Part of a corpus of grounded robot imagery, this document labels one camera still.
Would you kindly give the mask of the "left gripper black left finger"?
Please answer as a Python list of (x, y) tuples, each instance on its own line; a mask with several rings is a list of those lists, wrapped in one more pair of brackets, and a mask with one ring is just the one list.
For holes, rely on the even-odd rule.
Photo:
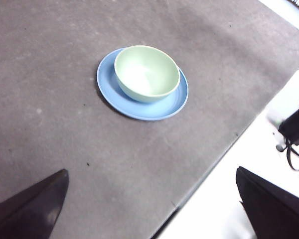
[(0, 239), (48, 239), (69, 186), (66, 169), (0, 203)]

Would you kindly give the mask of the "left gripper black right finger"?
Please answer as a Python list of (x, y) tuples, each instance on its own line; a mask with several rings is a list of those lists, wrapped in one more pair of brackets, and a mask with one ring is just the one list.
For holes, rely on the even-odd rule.
[(236, 185), (258, 239), (299, 239), (299, 197), (244, 167)]

